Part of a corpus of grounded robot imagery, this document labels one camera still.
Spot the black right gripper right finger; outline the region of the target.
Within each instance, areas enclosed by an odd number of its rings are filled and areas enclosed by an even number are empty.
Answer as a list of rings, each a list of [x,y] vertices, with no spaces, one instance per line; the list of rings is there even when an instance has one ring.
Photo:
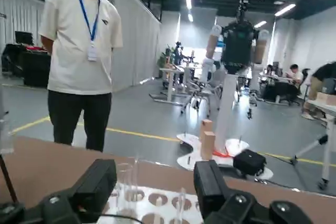
[[[203,223],[313,223],[292,202],[265,207],[251,193],[229,188],[214,160],[196,162],[193,176]]]

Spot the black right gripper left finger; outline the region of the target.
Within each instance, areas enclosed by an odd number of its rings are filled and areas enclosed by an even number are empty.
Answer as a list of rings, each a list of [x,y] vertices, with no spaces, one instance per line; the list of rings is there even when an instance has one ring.
[[[25,208],[21,203],[1,204],[1,223],[96,223],[117,182],[113,159],[97,159],[67,189]]]

